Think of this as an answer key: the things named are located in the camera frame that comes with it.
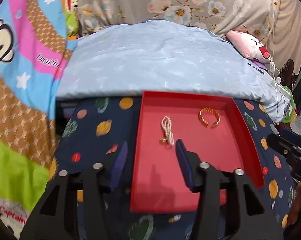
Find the beige curtain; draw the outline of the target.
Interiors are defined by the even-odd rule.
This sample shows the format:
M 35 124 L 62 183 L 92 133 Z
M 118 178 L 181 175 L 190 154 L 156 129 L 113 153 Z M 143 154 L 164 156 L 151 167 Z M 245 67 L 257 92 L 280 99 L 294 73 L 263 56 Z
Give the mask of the beige curtain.
M 275 66 L 281 69 L 288 59 L 294 61 L 294 74 L 301 68 L 301 2 L 280 0 L 275 33 L 271 34 L 267 49 Z

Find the grey floral curtain fabric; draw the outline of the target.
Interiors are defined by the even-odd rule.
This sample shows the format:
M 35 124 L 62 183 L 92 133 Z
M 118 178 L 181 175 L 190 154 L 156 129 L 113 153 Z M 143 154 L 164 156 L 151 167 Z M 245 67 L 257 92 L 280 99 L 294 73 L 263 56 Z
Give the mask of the grey floral curtain fabric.
M 116 24 L 165 20 L 224 37 L 235 30 L 266 43 L 280 0 L 78 0 L 79 34 Z

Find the pink cartoon plush pillow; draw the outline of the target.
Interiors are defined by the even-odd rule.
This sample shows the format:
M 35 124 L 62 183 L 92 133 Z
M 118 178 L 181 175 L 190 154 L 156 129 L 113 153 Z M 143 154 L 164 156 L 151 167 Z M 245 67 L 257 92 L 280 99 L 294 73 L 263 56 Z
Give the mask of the pink cartoon plush pillow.
M 272 62 L 272 57 L 267 48 L 254 36 L 239 31 L 230 30 L 226 38 L 246 59 L 263 64 Z

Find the light blue duvet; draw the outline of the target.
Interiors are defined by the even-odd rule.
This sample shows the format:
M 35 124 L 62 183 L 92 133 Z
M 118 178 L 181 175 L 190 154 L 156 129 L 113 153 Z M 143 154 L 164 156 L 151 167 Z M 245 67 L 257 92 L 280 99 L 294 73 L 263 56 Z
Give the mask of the light blue duvet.
M 56 98 L 146 90 L 209 94 L 257 101 L 273 121 L 281 121 L 290 100 L 271 86 L 267 72 L 262 75 L 248 63 L 253 65 L 205 29 L 164 20 L 113 25 L 78 40 Z

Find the dark red chair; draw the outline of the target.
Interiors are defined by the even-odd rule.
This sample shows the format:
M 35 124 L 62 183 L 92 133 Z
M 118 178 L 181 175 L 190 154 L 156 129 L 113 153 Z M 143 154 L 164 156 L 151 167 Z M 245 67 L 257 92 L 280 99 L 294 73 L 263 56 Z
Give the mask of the dark red chair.
M 292 59 L 288 59 L 286 64 L 284 64 L 282 67 L 282 72 L 281 72 L 282 86 L 286 86 L 289 89 L 292 89 L 293 70 L 294 70 L 294 61 Z

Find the green white cloth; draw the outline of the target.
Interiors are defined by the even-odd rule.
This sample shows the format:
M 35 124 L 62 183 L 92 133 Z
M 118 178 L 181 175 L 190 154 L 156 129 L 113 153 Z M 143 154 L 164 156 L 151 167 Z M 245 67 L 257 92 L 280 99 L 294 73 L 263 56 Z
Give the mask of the green white cloth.
M 287 86 L 284 86 L 283 88 L 289 93 L 290 104 L 289 104 L 289 107 L 288 107 L 288 109 L 285 113 L 285 117 L 282 119 L 281 122 L 283 124 L 290 124 L 297 117 L 297 113 L 295 111 L 296 110 L 296 103 L 294 102 L 292 91 Z

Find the navy planet print bedsheet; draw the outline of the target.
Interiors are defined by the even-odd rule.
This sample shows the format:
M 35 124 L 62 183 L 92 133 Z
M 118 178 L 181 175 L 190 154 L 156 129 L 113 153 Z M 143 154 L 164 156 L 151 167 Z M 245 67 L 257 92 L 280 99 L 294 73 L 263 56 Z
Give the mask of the navy planet print bedsheet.
M 57 103 L 56 124 L 61 142 L 55 152 L 58 171 L 80 172 L 108 152 L 128 145 L 127 159 L 115 191 L 106 196 L 107 216 L 113 239 L 188 239 L 195 218 L 198 195 L 186 187 L 174 149 L 159 142 L 161 119 L 168 111 L 167 99 L 150 106 L 146 129 L 150 135 L 147 152 L 136 158 L 135 146 L 140 97 L 130 98 L 129 109 L 120 97 L 90 98 Z M 254 100 L 218 100 L 221 133 L 196 132 L 190 117 L 198 107 L 182 102 L 182 129 L 176 139 L 192 135 L 204 157 L 218 169 L 233 170 L 243 164 L 246 171 L 263 182 L 261 194 L 276 221 L 285 229 L 295 197 L 291 169 L 283 156 L 266 145 L 266 137 L 277 133 L 275 107 Z

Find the colourful monkey cartoon blanket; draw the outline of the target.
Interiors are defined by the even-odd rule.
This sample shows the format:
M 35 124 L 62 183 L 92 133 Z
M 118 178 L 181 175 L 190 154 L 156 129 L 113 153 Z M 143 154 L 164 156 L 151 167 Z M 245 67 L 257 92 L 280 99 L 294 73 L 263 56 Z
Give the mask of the colourful monkey cartoon blanket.
M 78 0 L 0 3 L 0 239 L 19 239 L 56 168 L 55 97 Z

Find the black marker pen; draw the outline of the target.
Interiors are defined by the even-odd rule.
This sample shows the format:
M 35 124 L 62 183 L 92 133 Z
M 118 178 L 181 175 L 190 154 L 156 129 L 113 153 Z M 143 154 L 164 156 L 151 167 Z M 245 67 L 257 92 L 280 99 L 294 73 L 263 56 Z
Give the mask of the black marker pen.
M 255 70 L 257 70 L 259 73 L 261 73 L 262 75 L 264 75 L 265 73 L 260 70 L 259 68 L 254 67 L 252 64 L 248 63 L 249 66 L 251 66 L 252 68 L 254 68 Z

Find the gold twisted cuff bangle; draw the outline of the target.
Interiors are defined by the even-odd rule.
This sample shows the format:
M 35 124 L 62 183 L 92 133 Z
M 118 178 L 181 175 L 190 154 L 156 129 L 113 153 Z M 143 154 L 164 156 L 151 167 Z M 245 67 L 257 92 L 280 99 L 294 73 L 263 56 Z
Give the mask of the gold twisted cuff bangle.
M 221 122 L 221 116 L 219 115 L 218 111 L 210 107 L 204 107 L 200 109 L 198 118 L 202 125 L 206 127 L 217 127 Z

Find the red shallow tray box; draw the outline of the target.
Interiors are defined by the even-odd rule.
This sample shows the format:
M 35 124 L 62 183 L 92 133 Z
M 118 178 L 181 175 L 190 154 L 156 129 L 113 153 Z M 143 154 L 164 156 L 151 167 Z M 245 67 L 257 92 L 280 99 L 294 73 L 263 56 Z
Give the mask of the red shallow tray box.
M 199 110 L 218 111 L 221 122 L 206 127 Z M 257 188 L 265 184 L 249 128 L 232 98 L 173 92 L 143 93 L 136 139 L 130 209 L 139 213 L 195 211 L 198 194 L 186 186 L 175 148 L 161 142 L 161 121 L 172 120 L 174 139 L 221 171 L 241 168 Z

